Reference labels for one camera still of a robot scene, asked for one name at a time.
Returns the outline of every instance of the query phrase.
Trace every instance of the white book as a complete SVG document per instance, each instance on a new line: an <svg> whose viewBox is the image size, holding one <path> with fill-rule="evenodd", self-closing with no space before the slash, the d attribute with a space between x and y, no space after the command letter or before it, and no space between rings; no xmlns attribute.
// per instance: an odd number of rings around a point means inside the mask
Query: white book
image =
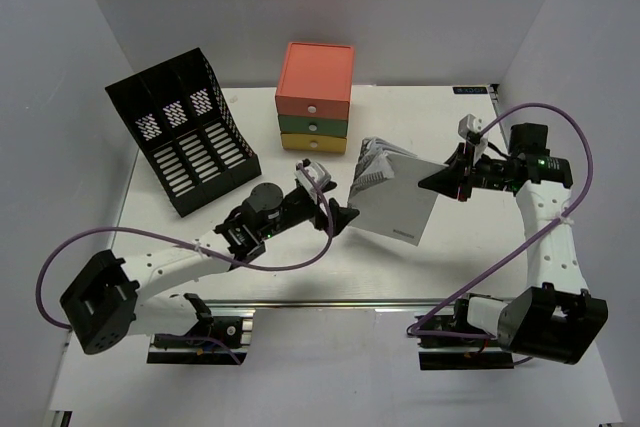
<svg viewBox="0 0 640 427"><path fill-rule="evenodd" d="M418 245L438 194L418 182L446 167L373 137L364 139L349 192L349 225Z"/></svg>

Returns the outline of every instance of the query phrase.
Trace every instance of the white tabletop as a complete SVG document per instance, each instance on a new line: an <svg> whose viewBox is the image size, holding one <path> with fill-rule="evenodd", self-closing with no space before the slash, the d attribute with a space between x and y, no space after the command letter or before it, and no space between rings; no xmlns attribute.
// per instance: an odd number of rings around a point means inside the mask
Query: white tabletop
<svg viewBox="0 0 640 427"><path fill-rule="evenodd" d="M318 160L338 188L332 195L345 204L364 137L378 136L429 160L444 161L456 148L458 121L468 113L495 117L488 95L454 95L451 87L370 87L352 91L345 155L285 151L280 143L275 89L224 91L238 128L260 158L263 175L180 218L142 154L127 194L120 225L153 230L183 239L213 228L261 182L294 187L294 166L304 157ZM489 135L504 147L499 129ZM434 299L471 280L523 241L515 200L504 192L476 190L466 203L440 197L418 247L347 228L317 264L279 274L238 269L211 275L184 289L205 299ZM261 265L285 265L318 252L325 236L310 223L267 243ZM165 248L158 242L118 234L114 252L134 255ZM521 256L480 284L475 292L515 297L525 287L526 258Z"/></svg>
<svg viewBox="0 0 640 427"><path fill-rule="evenodd" d="M219 223L259 182L293 187L303 152L285 152L278 136L274 89L229 89L240 131L260 156L264 175L180 219L140 156L121 225L185 239ZM345 202L360 141L377 135L425 158L444 160L457 145L467 113L494 115L488 96L454 96L450 87L355 87L345 156L315 154L329 168ZM503 146L498 131L491 140ZM271 239L260 262L304 260L324 243L311 225ZM422 243L347 229L317 265L278 275L239 269L185 286L207 299L442 298L523 240L515 201L502 192L474 192L466 204L440 198ZM118 235L118 255L156 244ZM476 289L516 296L525 259ZM341 309L258 310L242 367L149 365L149 339L127 337L87 356L75 338L51 408L72 410L73 427L119 425L598 425L619 413L595 346L576 366L535 360L513 371L420 372L415 339L405 335L411 312Z"/></svg>
<svg viewBox="0 0 640 427"><path fill-rule="evenodd" d="M259 310L241 367L146 364L149 340L100 355L73 339L51 408L71 427L596 426L618 422L595 346L578 365L422 372L410 312Z"/></svg>

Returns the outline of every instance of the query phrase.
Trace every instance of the white wall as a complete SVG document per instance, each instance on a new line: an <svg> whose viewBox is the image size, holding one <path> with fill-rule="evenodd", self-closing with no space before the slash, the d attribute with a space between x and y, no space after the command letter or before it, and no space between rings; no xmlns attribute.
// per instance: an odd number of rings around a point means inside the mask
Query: white wall
<svg viewBox="0 0 640 427"><path fill-rule="evenodd" d="M0 423L31 427L66 338L36 311L36 276L62 240L116 218L133 145L103 88L130 67L94 0L0 0L0 12ZM106 242L53 266L56 317L64 285Z"/></svg>
<svg viewBox="0 0 640 427"><path fill-rule="evenodd" d="M356 45L356 83L502 79L544 0L97 0L134 69L200 46L226 85L275 85L286 43Z"/></svg>
<svg viewBox="0 0 640 427"><path fill-rule="evenodd" d="M546 0L501 87L503 106L556 104L590 139L595 180L575 214L576 246L594 296L609 302L598 340L622 418L640 425L640 0ZM564 121L552 123L550 146L584 178L584 154Z"/></svg>

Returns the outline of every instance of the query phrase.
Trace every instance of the drawer unit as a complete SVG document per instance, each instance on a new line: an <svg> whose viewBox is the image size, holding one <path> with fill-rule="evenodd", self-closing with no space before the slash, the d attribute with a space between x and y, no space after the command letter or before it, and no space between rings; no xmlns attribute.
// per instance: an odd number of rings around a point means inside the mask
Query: drawer unit
<svg viewBox="0 0 640 427"><path fill-rule="evenodd" d="M311 150L344 154L347 139L313 134L280 134L282 147L291 150Z"/></svg>
<svg viewBox="0 0 640 427"><path fill-rule="evenodd" d="M344 153L355 49L291 42L276 89L285 149Z"/></svg>
<svg viewBox="0 0 640 427"><path fill-rule="evenodd" d="M279 115L278 123L283 134L315 134L346 137L348 122L337 119L314 119L295 115Z"/></svg>

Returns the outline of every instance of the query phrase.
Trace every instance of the black mesh file holder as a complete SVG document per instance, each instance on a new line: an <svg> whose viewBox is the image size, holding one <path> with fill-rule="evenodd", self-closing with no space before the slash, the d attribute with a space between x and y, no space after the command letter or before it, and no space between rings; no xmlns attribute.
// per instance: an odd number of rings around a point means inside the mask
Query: black mesh file holder
<svg viewBox="0 0 640 427"><path fill-rule="evenodd" d="M181 217L261 174L200 49L106 91Z"/></svg>

